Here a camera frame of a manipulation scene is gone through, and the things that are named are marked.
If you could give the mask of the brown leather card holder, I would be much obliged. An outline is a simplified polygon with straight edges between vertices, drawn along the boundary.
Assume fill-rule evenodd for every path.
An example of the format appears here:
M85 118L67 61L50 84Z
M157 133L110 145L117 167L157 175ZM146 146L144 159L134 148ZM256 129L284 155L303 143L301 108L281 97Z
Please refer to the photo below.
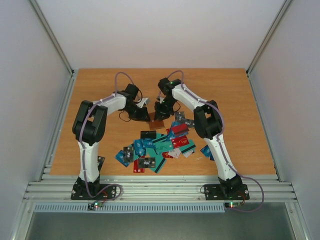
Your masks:
M162 129L165 127L164 121L159 121L159 120L151 120L150 122L148 122L149 125L149 129L150 130L158 130L158 129Z

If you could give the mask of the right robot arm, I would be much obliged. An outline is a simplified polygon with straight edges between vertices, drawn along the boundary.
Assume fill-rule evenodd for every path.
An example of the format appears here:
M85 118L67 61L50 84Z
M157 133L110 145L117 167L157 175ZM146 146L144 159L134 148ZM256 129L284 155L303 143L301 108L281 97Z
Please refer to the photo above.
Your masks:
M183 81L163 78L158 87L164 94L163 101L154 104L155 120L165 120L174 114L173 106L179 101L193 111L194 127L198 136L207 143L218 170L220 192L225 198L234 197L238 185L230 181L235 174L228 167L228 152L224 144L223 117L215 101L207 101L192 92Z

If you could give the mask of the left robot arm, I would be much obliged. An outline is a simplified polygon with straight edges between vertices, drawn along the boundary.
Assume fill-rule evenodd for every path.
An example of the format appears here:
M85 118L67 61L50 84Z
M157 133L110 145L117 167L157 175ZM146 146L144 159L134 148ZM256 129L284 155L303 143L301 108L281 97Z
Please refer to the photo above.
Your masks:
M97 101L81 102L75 117L72 133L80 150L80 173L76 182L89 199L96 199L100 187L100 170L98 169L99 144L104 137L108 115L123 111L129 119L137 122L149 122L147 105L150 99L141 97L137 100L140 89L128 84L125 90L115 91L110 96Z

